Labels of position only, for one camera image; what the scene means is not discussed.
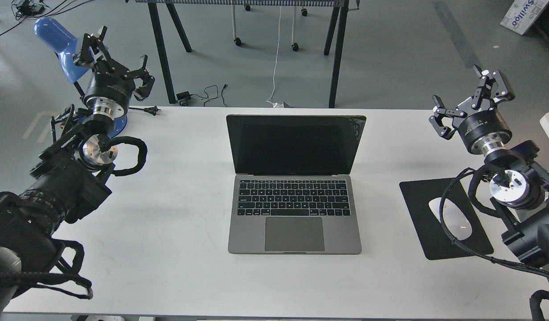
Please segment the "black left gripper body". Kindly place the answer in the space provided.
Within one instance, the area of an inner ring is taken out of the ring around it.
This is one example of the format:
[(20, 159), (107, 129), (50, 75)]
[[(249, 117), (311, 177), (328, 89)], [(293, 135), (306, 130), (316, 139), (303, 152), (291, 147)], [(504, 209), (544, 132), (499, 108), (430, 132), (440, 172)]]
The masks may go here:
[(82, 102), (95, 114), (114, 118), (125, 116), (135, 89), (132, 79), (125, 77), (130, 70), (116, 61), (99, 60)]

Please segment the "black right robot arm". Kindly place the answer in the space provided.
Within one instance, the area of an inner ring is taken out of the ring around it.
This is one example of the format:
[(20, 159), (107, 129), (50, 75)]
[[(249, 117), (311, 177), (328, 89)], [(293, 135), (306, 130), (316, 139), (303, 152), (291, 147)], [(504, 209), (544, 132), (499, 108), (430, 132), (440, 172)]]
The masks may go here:
[[(512, 132), (497, 105), (515, 98), (508, 79), (498, 70), (483, 70), (478, 65), (473, 65), (473, 69), (479, 84), (472, 96), (456, 108), (447, 108), (434, 95), (429, 122), (445, 140), (458, 133), (466, 150), (483, 155), (484, 163), (476, 170), (468, 167), (458, 173), (433, 213), (451, 244), (493, 264), (549, 280), (549, 172), (536, 161), (539, 148), (534, 141), (526, 140), (513, 148), (505, 146)], [(447, 227), (444, 205), (448, 193), (466, 176), (471, 176), (468, 201), (481, 213), (504, 223), (506, 230), (501, 240), (517, 262), (480, 254), (458, 240)]]

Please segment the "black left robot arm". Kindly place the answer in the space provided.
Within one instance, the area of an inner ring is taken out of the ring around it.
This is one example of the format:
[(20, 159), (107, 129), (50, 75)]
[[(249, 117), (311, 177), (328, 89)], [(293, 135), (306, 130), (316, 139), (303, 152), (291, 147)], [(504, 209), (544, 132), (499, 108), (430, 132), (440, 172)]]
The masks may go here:
[[(75, 223), (95, 211), (111, 194), (109, 177), (140, 171), (147, 146), (139, 138), (109, 137), (116, 118), (125, 116), (130, 99), (144, 100), (154, 77), (147, 56), (130, 70), (113, 59), (103, 44), (107, 28), (84, 34), (71, 55), (75, 67), (93, 72), (87, 90), (78, 89), (83, 108), (71, 105), (52, 118), (63, 132), (40, 155), (31, 171), (36, 182), (21, 194), (0, 193), (0, 316), (9, 302), (30, 290), (45, 288), (79, 299), (91, 299), (91, 281), (80, 276), (84, 248), (74, 240), (54, 239), (61, 223)], [(85, 294), (59, 288), (74, 282)]]

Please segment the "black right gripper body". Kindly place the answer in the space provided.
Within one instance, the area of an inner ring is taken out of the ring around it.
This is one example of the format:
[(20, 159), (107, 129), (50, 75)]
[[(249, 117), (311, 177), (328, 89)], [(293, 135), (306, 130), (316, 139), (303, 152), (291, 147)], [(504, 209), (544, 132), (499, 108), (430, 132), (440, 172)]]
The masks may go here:
[(488, 142), (496, 141), (497, 148), (503, 147), (512, 138), (512, 132), (494, 102), (480, 102), (477, 109), (472, 102), (458, 104), (458, 111), (464, 112), (463, 118), (455, 117), (455, 128), (466, 150), (474, 155), (487, 155), (494, 148)]

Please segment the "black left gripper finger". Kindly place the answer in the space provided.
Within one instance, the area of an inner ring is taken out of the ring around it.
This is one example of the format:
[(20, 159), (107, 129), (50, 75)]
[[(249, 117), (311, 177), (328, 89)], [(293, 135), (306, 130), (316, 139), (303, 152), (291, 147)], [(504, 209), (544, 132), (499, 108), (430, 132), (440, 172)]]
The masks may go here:
[[(137, 101), (145, 100), (152, 93), (154, 87), (155, 78), (150, 75), (147, 69), (148, 56), (142, 55), (139, 59), (139, 67), (136, 70), (126, 71), (124, 73), (124, 79), (131, 81), (132, 83), (132, 95)], [(141, 85), (136, 87), (135, 80), (140, 79)]]
[(84, 34), (80, 51), (75, 52), (74, 64), (80, 67), (95, 69), (110, 68), (110, 55), (103, 43), (107, 32), (107, 26), (102, 26), (97, 33)]

